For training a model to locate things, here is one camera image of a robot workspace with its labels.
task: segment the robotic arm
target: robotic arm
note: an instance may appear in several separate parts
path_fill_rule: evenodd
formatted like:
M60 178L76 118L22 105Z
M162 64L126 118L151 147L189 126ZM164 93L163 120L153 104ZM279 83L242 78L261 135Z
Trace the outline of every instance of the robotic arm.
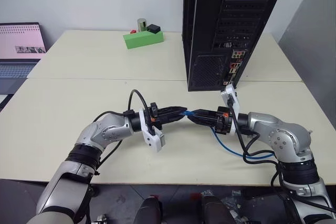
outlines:
M158 152L165 144L160 131L162 124L180 120L184 111L186 108L176 106L158 109L151 103L147 110L138 113L106 112L102 120L89 124L43 191L37 203L37 215L28 223L80 222L87 214L92 196L90 181L98 174L100 156L106 147L142 131L147 145Z
M239 114L236 92L231 85L222 92L222 97L230 109L196 110L188 118L214 128L219 134L235 134L236 130L244 135L257 133L254 141L258 139L270 146L278 161L277 173L286 193L283 202L292 223L336 223L335 210L323 179L318 175L310 149L310 132L298 124L283 122L272 115L255 112Z

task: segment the laptop screen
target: laptop screen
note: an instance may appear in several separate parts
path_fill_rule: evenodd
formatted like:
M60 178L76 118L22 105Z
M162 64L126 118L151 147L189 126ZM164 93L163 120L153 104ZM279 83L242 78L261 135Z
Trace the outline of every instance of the laptop screen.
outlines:
M40 59L45 53L38 23L0 24L0 59Z

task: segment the gray wall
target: gray wall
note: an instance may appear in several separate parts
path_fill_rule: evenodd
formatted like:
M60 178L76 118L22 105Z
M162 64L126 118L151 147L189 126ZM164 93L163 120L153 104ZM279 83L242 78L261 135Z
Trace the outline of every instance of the gray wall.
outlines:
M336 128L335 6L303 0L279 45Z
M278 0L265 31L278 41L302 0ZM182 31L183 0L0 0L0 23L40 22L46 46L66 29L131 30L144 17Z

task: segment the computer tower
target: computer tower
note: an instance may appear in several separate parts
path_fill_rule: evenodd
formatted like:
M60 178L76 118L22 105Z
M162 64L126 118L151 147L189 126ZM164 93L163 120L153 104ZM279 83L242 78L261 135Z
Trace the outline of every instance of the computer tower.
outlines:
M184 0L182 38L189 91L237 84L276 1Z

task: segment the floor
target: floor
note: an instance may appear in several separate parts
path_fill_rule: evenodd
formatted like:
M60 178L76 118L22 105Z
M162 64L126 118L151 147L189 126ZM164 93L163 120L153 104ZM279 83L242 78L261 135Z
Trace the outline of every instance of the floor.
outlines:
M91 220L106 214L109 224L132 224L136 211L148 196L163 203L167 224L201 223L197 206L200 193L211 190L220 199L234 199L241 207L240 216L267 224L286 223L285 211L277 196L244 200L232 197L232 191L244 188L196 185L99 185L99 195L91 200ZM34 216L43 186L0 179L0 220L2 223L25 224Z

